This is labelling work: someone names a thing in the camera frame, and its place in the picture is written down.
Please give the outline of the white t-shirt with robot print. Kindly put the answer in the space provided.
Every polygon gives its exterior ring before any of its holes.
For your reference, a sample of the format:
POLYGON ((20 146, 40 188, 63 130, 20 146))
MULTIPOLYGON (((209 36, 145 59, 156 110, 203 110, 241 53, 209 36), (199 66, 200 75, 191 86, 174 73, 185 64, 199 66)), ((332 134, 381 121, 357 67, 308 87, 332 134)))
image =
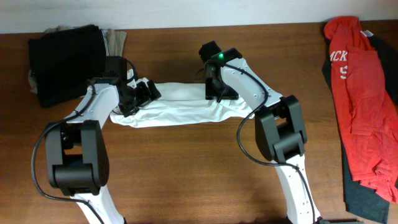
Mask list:
POLYGON ((180 126, 206 122, 221 122, 230 117, 246 117, 252 109, 242 99, 205 99, 204 83, 156 83, 161 97, 143 106, 128 117, 115 109, 110 119, 116 124, 133 128, 180 126))

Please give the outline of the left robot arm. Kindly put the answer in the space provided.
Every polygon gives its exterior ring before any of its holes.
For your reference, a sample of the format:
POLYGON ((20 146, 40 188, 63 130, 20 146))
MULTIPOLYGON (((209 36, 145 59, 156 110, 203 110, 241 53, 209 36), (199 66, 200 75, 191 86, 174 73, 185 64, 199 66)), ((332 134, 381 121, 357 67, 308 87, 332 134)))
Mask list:
POLYGON ((54 199, 77 203, 90 223, 126 221, 107 187, 109 159, 101 130, 111 113, 127 118, 160 98, 153 81, 140 82, 135 69, 124 57, 107 56, 104 72, 88 81, 74 112, 48 124, 40 137, 49 183, 63 194, 54 199))

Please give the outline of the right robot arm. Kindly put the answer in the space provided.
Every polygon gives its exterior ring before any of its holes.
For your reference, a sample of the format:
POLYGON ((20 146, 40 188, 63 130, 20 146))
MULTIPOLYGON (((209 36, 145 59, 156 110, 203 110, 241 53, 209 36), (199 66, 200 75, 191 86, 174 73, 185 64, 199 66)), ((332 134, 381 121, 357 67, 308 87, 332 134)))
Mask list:
POLYGON ((264 161, 242 152, 253 162, 274 167, 287 204, 291 223, 318 223, 320 212, 313 202, 305 170, 307 132, 300 103, 294 95, 283 96, 265 84, 235 48, 221 50, 215 41, 202 45, 198 54, 207 75, 208 100, 242 98, 252 110, 239 124, 241 139, 245 123, 254 118, 255 139, 264 161))

